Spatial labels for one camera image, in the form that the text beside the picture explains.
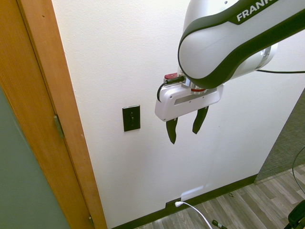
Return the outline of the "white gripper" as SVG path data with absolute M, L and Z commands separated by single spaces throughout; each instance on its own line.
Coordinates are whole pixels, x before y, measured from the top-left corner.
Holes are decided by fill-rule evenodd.
M 197 111 L 193 123 L 193 133 L 197 134 L 206 118 L 210 105 L 217 103 L 223 94 L 224 85 L 207 89 L 202 94 L 193 94 L 190 87 L 180 83 L 164 87 L 156 101 L 155 114 L 166 122 L 168 137 L 172 144 L 176 141 L 178 117 Z

